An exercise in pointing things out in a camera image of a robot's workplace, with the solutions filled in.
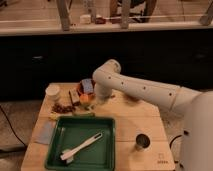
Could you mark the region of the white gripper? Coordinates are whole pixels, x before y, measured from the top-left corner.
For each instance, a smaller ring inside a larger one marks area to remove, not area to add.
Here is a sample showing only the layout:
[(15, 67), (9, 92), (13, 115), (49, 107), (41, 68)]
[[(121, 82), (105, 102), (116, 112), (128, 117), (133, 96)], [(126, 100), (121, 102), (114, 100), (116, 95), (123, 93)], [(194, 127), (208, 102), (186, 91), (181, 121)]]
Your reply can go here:
[(95, 93), (95, 105), (103, 105), (105, 104), (112, 95), (112, 90), (100, 84), (95, 84), (94, 87)]

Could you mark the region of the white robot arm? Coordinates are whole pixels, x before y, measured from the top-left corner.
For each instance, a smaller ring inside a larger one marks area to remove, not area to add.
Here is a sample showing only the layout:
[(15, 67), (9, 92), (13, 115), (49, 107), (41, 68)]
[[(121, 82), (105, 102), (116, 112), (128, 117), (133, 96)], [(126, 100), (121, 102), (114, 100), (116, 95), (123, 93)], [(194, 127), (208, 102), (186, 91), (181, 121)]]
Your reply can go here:
[(133, 78), (121, 74), (110, 59), (92, 75), (95, 95), (109, 98), (112, 90), (142, 99), (184, 115), (178, 171), (213, 171), (213, 91), (201, 92), (179, 85)]

